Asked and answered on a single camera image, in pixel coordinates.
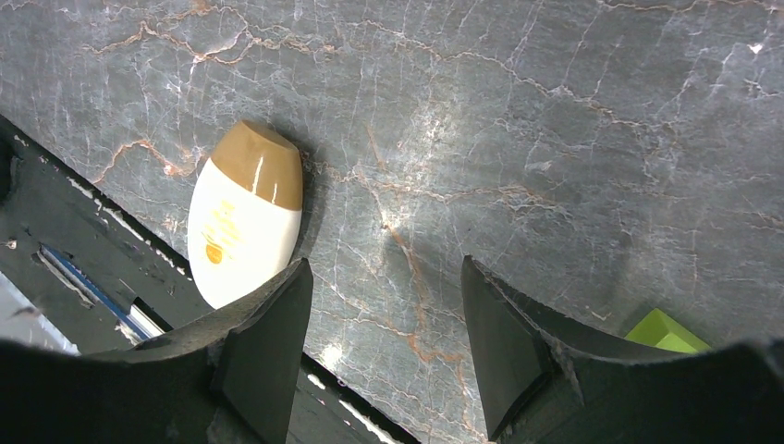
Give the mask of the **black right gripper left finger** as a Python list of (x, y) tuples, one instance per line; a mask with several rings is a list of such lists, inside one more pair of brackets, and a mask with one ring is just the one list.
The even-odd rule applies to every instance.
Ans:
[(286, 441), (312, 307), (312, 271), (301, 258), (254, 293), (261, 301), (230, 329), (211, 389), (263, 443)]

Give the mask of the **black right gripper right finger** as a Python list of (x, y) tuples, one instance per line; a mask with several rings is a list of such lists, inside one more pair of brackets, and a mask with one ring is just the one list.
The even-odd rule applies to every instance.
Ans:
[(558, 312), (467, 255), (460, 289), (474, 372), (491, 441), (556, 441), (551, 398), (558, 365), (545, 338)]

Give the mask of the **small green cube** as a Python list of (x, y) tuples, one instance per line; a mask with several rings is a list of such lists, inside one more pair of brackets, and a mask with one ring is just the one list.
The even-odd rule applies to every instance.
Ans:
[(665, 312), (649, 312), (624, 337), (642, 345), (670, 352), (695, 354), (711, 347)]

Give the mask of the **black mounting rail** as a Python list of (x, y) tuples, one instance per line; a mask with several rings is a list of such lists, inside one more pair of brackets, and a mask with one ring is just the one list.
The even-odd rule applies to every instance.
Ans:
[[(211, 389), (261, 301), (215, 310), (185, 258), (1, 123), (1, 439), (263, 443)], [(412, 436), (302, 351), (284, 443)]]

